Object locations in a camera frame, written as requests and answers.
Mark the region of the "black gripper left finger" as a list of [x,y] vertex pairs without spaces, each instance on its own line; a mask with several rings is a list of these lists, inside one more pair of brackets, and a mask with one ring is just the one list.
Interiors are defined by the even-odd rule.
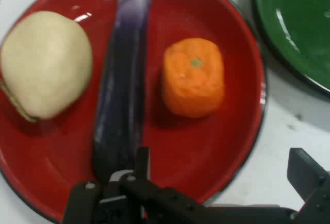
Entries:
[[207,209],[179,191],[148,179],[150,151],[137,151],[132,171],[117,171],[103,185],[86,181],[70,193],[62,223],[206,223]]

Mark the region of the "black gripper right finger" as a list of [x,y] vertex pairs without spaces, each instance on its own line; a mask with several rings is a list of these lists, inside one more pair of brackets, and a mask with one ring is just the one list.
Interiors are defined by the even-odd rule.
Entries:
[[329,172],[304,149],[291,148],[287,179],[304,201],[293,223],[329,223]]

